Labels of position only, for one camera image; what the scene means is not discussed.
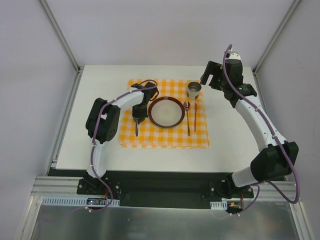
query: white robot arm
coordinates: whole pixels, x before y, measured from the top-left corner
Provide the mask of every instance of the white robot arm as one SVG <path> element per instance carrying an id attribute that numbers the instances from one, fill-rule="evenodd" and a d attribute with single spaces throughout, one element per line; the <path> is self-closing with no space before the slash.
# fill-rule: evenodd
<path id="1" fill-rule="evenodd" d="M 100 118 L 97 130 L 96 125 L 99 112 L 107 101 L 97 98 L 92 106 L 85 127 L 88 130 L 88 135 L 90 136 L 90 147 L 91 149 L 94 147 L 92 163 L 90 163 L 87 168 L 88 175 L 93 178 L 95 178 L 96 175 L 93 172 L 92 165 L 94 166 L 96 174 L 100 178 L 106 173 L 108 142 L 111 141 L 117 133 L 120 114 L 127 109 L 132 108 L 133 119 L 138 119 L 138 123 L 141 123 L 146 117 L 148 117 L 148 102 L 157 97 L 156 93 L 159 94 L 156 85 L 150 81 L 145 86 L 136 83 L 132 85 L 127 92 L 130 92 L 130 94 L 119 98 L 105 108 L 105 111 L 102 114 L 106 115 L 106 117 Z"/>
<path id="2" fill-rule="evenodd" d="M 213 75 L 209 86 L 224 92 L 224 97 L 247 123 L 260 152 L 250 166 L 230 174 L 220 186 L 215 188 L 216 193 L 228 198 L 232 192 L 240 191 L 244 186 L 290 174 L 292 168 L 281 148 L 285 150 L 292 165 L 295 164 L 299 149 L 295 142 L 287 142 L 279 133 L 262 109 L 254 88 L 244 83 L 240 55 L 232 51 L 227 52 L 224 64 L 225 69 L 222 64 L 209 61 L 201 77 L 201 84 L 205 85 L 209 76 Z"/>

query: cable tie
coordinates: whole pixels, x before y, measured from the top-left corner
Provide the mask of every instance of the cable tie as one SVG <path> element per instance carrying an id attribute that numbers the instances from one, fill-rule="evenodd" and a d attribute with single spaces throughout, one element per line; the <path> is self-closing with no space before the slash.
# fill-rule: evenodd
<path id="1" fill-rule="evenodd" d="M 272 135 L 272 138 L 275 139 L 275 137 L 278 137 L 278 133 L 274 132 L 274 134 Z"/>

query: white table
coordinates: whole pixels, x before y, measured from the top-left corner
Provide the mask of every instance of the white table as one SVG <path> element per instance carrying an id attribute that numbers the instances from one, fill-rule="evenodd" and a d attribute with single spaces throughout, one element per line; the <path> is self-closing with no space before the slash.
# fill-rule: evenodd
<path id="1" fill-rule="evenodd" d="M 129 79 L 198 80 L 205 66 L 86 65 L 56 164 L 57 169 L 85 170 L 90 161 L 90 138 L 85 124 L 96 98 L 113 99 L 124 93 Z M 244 83 L 256 87 L 250 67 Z M 236 172 L 259 153 L 240 114 L 222 91 L 203 87 L 209 148 L 124 148 L 118 143 L 121 121 L 106 157 L 108 170 L 171 172 Z"/>

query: placemat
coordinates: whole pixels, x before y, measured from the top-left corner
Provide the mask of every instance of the placemat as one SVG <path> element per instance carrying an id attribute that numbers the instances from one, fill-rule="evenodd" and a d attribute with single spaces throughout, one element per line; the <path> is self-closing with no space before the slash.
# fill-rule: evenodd
<path id="1" fill-rule="evenodd" d="M 141 83 L 145 79 L 131 79 L 128 81 L 128 89 L 135 83 Z M 136 123 L 132 118 L 132 108 L 123 113 L 122 125 L 119 134 L 119 144 L 125 148 L 207 148 L 210 145 L 205 103 L 201 91 L 196 100 L 187 97 L 187 86 L 194 80 L 177 79 L 154 79 L 158 83 L 159 97 L 173 97 L 182 104 L 189 101 L 191 108 L 188 111 L 190 136 L 188 136 L 187 114 L 183 121 L 173 128 L 161 128 L 154 125 L 146 118 L 138 125 L 138 136 L 136 136 Z"/>

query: wire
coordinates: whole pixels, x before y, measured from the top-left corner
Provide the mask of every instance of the wire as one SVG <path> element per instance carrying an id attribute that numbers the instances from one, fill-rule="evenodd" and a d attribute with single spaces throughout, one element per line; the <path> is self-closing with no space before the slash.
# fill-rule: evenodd
<path id="1" fill-rule="evenodd" d="M 241 199 L 240 199 L 240 201 L 236 202 L 236 204 L 241 203 L 241 206 L 243 206 L 243 205 L 244 205 L 244 204 L 243 204 L 244 198 L 245 198 L 245 195 L 244 195 L 243 192 L 242 192 L 242 193 L 241 193 Z"/>
<path id="2" fill-rule="evenodd" d="M 241 211 L 241 213 L 247 211 L 247 210 L 257 201 L 257 199 L 258 199 L 258 197 L 259 197 L 259 194 L 260 194 L 260 186 L 257 185 L 257 184 L 254 184 L 254 185 L 252 185 L 252 186 L 256 186 L 256 187 L 258 188 L 258 191 L 256 192 L 256 196 L 255 196 L 255 198 L 253 199 L 253 201 L 249 204 L 249 206 L 247 206 L 245 209 L 243 209 L 243 210 Z"/>
<path id="3" fill-rule="evenodd" d="M 100 201 L 106 200 L 107 196 L 108 196 L 108 189 L 105 189 L 105 194 L 103 195 L 103 197 L 100 198 Z"/>
<path id="4" fill-rule="evenodd" d="M 245 96 L 243 96 L 236 88 L 235 86 L 233 86 L 232 82 L 230 81 L 229 79 L 229 76 L 228 76 L 228 73 L 227 73 L 227 70 L 226 70 L 226 58 L 227 58 L 227 54 L 228 52 L 231 50 L 232 48 L 232 44 L 230 44 L 227 49 L 225 50 L 224 52 L 224 56 L 223 56 L 223 73 L 224 73 L 224 76 L 227 80 L 227 82 L 229 83 L 230 87 L 232 88 L 232 90 L 240 97 L 242 98 L 243 100 L 245 100 L 248 104 L 250 104 L 254 109 L 256 109 L 256 111 L 261 115 L 261 117 L 263 118 L 263 120 L 265 121 L 266 125 L 268 126 L 275 142 L 278 144 L 278 146 L 280 147 L 281 149 L 281 152 L 282 154 L 284 155 L 284 158 L 286 159 L 287 163 L 289 164 L 291 170 L 292 170 L 292 173 L 293 173 L 293 176 L 294 176 L 294 179 L 295 179 L 295 188 L 296 188 L 296 194 L 295 194 L 295 199 L 294 200 L 291 200 L 289 199 L 273 182 L 271 181 L 266 181 L 267 183 L 271 184 L 280 194 L 281 196 L 284 197 L 285 200 L 287 200 L 289 203 L 291 204 L 296 204 L 299 199 L 300 199 L 300 181 L 299 181 L 299 177 L 298 177 L 298 173 L 295 169 L 295 166 L 292 164 L 288 154 L 286 153 L 284 147 L 282 146 L 279 138 L 276 136 L 276 133 L 273 129 L 273 127 L 271 126 L 269 120 L 267 119 L 267 117 L 265 116 L 265 114 L 253 103 L 251 102 L 249 99 L 247 99 Z"/>

